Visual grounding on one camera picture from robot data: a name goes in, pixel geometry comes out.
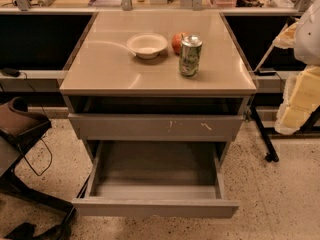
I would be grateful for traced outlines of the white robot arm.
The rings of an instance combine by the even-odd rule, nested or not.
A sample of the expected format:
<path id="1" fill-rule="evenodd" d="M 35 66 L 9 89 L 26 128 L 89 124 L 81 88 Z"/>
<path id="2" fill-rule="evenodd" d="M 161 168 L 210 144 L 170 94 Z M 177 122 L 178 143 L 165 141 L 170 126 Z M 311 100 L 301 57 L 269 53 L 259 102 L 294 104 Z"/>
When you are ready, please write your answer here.
<path id="1" fill-rule="evenodd" d="M 290 74 L 285 83 L 283 102 L 275 130 L 283 135 L 298 131 L 320 106 L 320 0 L 315 0 L 299 20 L 273 41 L 277 48 L 292 48 L 294 58 L 306 67 Z"/>

